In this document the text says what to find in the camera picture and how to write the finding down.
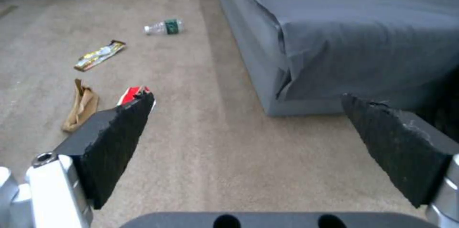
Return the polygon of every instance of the brown paper bag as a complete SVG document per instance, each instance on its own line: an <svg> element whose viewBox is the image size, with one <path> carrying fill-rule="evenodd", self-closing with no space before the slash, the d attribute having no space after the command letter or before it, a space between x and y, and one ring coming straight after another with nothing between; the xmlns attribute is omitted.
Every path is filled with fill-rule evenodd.
<svg viewBox="0 0 459 228"><path fill-rule="evenodd" d="M75 79L75 102L70 114L62 125L62 130L74 132L97 110L99 96L87 86L82 86L81 79Z"/></svg>

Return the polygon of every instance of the mattress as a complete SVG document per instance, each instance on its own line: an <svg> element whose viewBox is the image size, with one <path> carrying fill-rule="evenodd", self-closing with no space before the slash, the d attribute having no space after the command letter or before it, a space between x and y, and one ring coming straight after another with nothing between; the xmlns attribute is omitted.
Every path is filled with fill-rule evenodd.
<svg viewBox="0 0 459 228"><path fill-rule="evenodd" d="M375 15L390 0L380 2L373 13L360 12L363 6L356 6L358 1L369 2L221 0L269 115L341 112L339 97L345 92L414 108L458 65L459 48L453 41L459 38L459 7L448 6L458 0L443 0L439 8L418 12L435 19L424 26L408 22L402 27ZM300 2L305 5L295 7ZM428 2L436 5L417 3ZM420 10L415 5L391 16L408 21L408 12ZM302 10L306 13L289 15ZM379 14L388 14L387 10Z"/></svg>

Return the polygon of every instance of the gray bedsheet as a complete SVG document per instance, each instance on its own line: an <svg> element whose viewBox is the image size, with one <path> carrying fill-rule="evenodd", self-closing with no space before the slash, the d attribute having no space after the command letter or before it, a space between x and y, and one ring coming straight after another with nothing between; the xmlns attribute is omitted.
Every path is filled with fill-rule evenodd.
<svg viewBox="0 0 459 228"><path fill-rule="evenodd" d="M283 100L375 95L459 65L459 0L255 0L279 25Z"/></svg>

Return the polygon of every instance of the beige carpet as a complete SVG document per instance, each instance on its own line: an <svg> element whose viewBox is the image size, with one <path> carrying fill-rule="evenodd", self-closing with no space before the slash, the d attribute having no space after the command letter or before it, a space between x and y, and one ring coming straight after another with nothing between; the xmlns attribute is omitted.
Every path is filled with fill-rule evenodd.
<svg viewBox="0 0 459 228"><path fill-rule="evenodd" d="M0 166L23 176L66 135L82 78L113 107L146 84L158 105L94 227L160 211L390 211L423 216L368 155L351 123L266 117L218 0L0 0ZM181 17L187 31L147 37ZM87 73L77 58L128 48Z"/></svg>

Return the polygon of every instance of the snack wrapper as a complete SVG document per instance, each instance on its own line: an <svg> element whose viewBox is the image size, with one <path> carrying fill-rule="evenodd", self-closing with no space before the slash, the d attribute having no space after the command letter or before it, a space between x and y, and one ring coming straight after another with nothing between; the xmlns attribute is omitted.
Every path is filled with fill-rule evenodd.
<svg viewBox="0 0 459 228"><path fill-rule="evenodd" d="M74 66L77 71L87 71L90 68L97 66L98 64L102 63L103 61L111 58L120 50L126 47L125 42L120 42L116 40L112 40L112 42L100 48L99 50L87 53L85 56L82 56L78 59L78 63Z"/></svg>

